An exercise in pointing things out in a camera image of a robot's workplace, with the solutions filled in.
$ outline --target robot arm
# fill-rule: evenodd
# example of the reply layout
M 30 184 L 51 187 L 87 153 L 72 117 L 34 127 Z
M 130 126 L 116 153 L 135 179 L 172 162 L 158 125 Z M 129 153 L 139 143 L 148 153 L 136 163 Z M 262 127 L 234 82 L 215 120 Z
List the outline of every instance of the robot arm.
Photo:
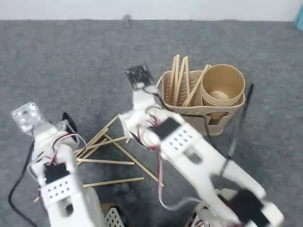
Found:
M 78 175 L 73 151 L 80 136 L 68 133 L 73 129 L 66 120 L 57 126 L 44 120 L 34 103 L 13 111 L 12 116 L 35 141 L 28 169 L 39 184 L 51 226 L 105 227 L 95 190 L 84 188 Z
M 234 200 L 231 199 L 233 205 L 238 206 L 234 209 L 217 196 L 211 177 L 220 175 L 225 157 L 179 114 L 163 110 L 156 104 L 153 94 L 157 90 L 147 67 L 133 67 L 126 71 L 126 74 L 134 90 L 134 109 L 120 115 L 125 135 L 135 138 L 146 148 L 158 147 L 162 158 L 168 160 L 193 185 L 199 197 L 224 223 L 240 224 L 244 219 L 242 216 L 245 216 L 245 219 L 249 219 L 246 226 L 258 226 L 255 217 L 251 219 L 257 223 L 250 219 L 252 214 L 249 210 L 243 215 L 239 214 L 239 205 L 235 203 L 238 199 L 236 195 Z M 223 177 L 246 189 L 242 192 L 243 201 L 247 198 L 247 201 L 252 203 L 265 197 L 262 186 L 233 161 L 226 166 Z M 258 217 L 266 219 L 261 224 L 266 223 L 267 227 L 279 226 L 283 220 L 281 212 L 272 203 L 260 203 L 262 207 L 257 208 L 262 210 Z

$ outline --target utensil holder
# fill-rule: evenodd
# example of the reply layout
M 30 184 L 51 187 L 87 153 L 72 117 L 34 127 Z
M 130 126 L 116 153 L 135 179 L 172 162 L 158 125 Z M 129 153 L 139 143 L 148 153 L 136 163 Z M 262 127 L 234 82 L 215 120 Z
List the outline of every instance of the utensil holder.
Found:
M 202 70 L 195 70 L 189 72 L 189 89 L 190 91 L 194 88 L 197 80 L 199 79 Z M 196 91 L 193 96 L 190 106 L 181 107 L 183 102 L 187 97 L 187 86 L 184 80 L 185 72 L 183 73 L 181 88 L 178 97 L 177 106 L 173 106 L 167 103 L 169 97 L 169 84 L 171 71 L 166 71 L 162 75 L 162 98 L 165 104 L 179 114 L 191 114 L 191 115 L 203 115 L 204 119 L 201 117 L 183 117 L 185 121 L 190 123 L 197 131 L 202 135 L 206 135 L 204 120 L 206 121 L 209 129 L 209 134 L 211 136 L 220 135 L 227 123 L 233 118 L 237 110 L 245 103 L 245 94 L 243 92 L 242 97 L 232 106 L 228 107 L 217 107 L 217 106 L 203 106 L 203 97 L 202 97 L 202 88 L 199 86 L 199 89 Z M 209 115 L 213 112 L 226 112 L 226 115 L 221 119 L 212 119 Z

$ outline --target carpet floor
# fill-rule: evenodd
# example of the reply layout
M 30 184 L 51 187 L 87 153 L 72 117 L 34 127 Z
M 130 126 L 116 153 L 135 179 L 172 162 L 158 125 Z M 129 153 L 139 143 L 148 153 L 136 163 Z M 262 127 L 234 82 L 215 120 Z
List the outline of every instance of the carpet floor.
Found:
M 116 114 L 132 108 L 125 69 L 146 63 L 155 79 L 170 70 L 173 56 L 188 55 L 190 70 L 226 63 L 255 83 L 234 159 L 267 191 L 285 216 L 286 227 L 303 223 L 303 33 L 291 23 L 197 21 L 0 21 L 0 225 L 26 226 L 8 205 L 7 196 L 20 174 L 30 138 L 10 112 L 35 101 L 46 119 L 58 122 L 63 111 L 85 140 Z M 235 120 L 214 138 L 226 153 Z M 109 135 L 123 135 L 117 121 Z M 134 141 L 121 142 L 154 173 L 157 159 Z M 129 160 L 114 145 L 92 158 Z M 138 166 L 83 163 L 84 183 L 141 177 L 144 181 L 96 187 L 101 202 L 114 201 L 132 227 L 183 227 L 194 204 L 170 212 L 157 199 L 157 183 Z M 164 163 L 165 203 L 195 190 Z M 217 187 L 229 185 L 217 180 Z M 47 227 L 37 184 L 26 175 L 14 202 L 38 226 Z

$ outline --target paper cup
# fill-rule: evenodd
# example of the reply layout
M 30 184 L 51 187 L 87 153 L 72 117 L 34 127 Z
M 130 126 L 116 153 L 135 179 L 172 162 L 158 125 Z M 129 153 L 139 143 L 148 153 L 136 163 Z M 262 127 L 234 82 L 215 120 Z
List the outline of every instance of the paper cup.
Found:
M 204 74 L 201 87 L 205 105 L 232 106 L 242 97 L 245 79 L 231 65 L 214 65 Z

